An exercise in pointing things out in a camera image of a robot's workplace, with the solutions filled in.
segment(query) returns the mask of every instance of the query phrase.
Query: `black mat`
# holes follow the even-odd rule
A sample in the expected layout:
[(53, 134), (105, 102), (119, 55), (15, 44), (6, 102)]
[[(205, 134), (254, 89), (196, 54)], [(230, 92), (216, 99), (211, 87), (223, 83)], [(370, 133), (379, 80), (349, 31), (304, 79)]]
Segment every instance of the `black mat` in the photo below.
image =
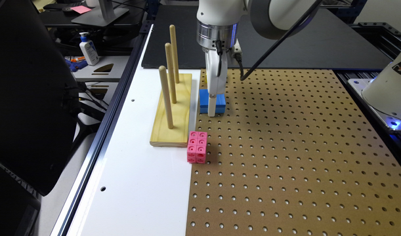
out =
[[(169, 25), (177, 31), (180, 68), (204, 68), (205, 56), (196, 42), (197, 7), (161, 6), (142, 61), (144, 68), (166, 66), (164, 44)], [(275, 43), (255, 32), (248, 16), (240, 22), (238, 40), (243, 65), (250, 68)], [(312, 22), (286, 39), (260, 68), (383, 69), (390, 60), (363, 37), (326, 9), (320, 9)], [(228, 67), (238, 68), (229, 63)]]

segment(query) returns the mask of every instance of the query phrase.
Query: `pink cube stack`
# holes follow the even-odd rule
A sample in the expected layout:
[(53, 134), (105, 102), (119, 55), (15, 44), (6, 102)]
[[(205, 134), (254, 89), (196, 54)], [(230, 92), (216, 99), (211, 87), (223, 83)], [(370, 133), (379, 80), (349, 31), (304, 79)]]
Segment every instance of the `pink cube stack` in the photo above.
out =
[(201, 163), (206, 161), (207, 133), (191, 131), (188, 137), (187, 161)]

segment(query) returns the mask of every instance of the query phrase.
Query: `pump bottle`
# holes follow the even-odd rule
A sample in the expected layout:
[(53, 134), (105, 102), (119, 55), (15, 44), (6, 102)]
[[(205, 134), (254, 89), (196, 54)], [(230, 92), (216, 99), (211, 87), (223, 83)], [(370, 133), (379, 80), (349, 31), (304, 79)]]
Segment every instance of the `pump bottle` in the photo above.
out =
[(81, 40), (82, 40), (82, 42), (79, 44), (79, 47), (81, 48), (82, 53), (88, 62), (88, 65), (95, 66), (95, 64), (98, 63), (100, 58), (96, 53), (94, 43), (91, 40), (87, 39), (87, 35), (89, 34), (88, 32), (83, 32), (79, 34), (81, 35)]

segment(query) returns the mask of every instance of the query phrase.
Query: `blue block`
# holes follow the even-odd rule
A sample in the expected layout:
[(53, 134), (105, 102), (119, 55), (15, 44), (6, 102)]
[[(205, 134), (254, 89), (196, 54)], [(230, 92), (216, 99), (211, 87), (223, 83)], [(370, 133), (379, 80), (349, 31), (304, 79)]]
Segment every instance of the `blue block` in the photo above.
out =
[[(199, 96), (200, 96), (200, 113), (207, 113), (207, 107), (209, 103), (209, 93), (207, 92), (207, 89), (200, 89)], [(225, 107), (226, 107), (225, 95), (218, 94), (216, 99), (215, 113), (224, 113)]]

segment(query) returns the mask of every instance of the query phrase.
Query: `pegboard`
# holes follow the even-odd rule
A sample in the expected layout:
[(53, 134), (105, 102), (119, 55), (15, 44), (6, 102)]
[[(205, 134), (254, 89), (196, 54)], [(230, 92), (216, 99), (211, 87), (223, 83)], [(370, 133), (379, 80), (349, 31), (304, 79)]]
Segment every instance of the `pegboard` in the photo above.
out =
[(186, 235), (401, 235), (401, 167), (332, 71), (230, 69), (225, 96)]

